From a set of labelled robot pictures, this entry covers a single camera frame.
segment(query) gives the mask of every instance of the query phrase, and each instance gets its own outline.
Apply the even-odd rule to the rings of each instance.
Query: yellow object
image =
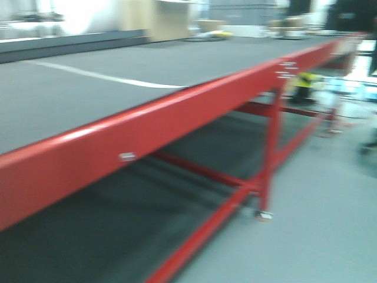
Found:
[[[228,38],[228,37],[232,37],[233,34],[227,31],[219,31],[219,32],[213,32],[213,36],[217,38]]]
[[[313,83],[319,79],[319,76],[312,73],[299,73],[296,86],[298,87],[313,87]]]
[[[222,26],[228,25],[227,21],[216,19],[199,19],[195,21],[201,32],[221,31]]]

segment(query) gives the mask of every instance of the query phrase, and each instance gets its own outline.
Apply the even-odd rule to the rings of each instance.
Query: black object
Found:
[[[291,0],[288,7],[288,16],[302,15],[310,12],[311,0]]]
[[[373,39],[375,42],[375,48],[372,51],[371,57],[371,65],[369,66],[369,73],[368,75],[373,75],[373,73],[377,70],[377,23],[374,23],[374,33],[373,33]]]
[[[370,141],[369,143],[364,143],[362,145],[362,147],[360,148],[360,153],[362,155],[367,155],[371,151],[376,150],[376,149],[377,149],[377,129],[375,129],[375,134],[372,141]]]
[[[329,7],[325,29],[372,32],[376,15],[376,0],[337,0]]]
[[[315,100],[310,98],[310,88],[309,87],[298,87],[297,92],[290,99],[290,103],[299,104],[301,106],[308,106],[315,104]]]

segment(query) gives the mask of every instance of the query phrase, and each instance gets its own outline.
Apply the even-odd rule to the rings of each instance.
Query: table caster wheel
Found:
[[[260,222],[268,222],[273,219],[273,214],[270,212],[257,210],[254,213],[254,217]]]

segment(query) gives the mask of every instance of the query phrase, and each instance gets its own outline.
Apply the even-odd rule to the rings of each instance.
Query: gray table top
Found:
[[[170,41],[1,64],[0,154],[332,40]]]

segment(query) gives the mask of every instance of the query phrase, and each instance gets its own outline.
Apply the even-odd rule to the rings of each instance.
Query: gray floor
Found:
[[[377,153],[357,151],[372,125],[311,137],[275,177],[274,220],[243,208],[175,283],[377,282]]]

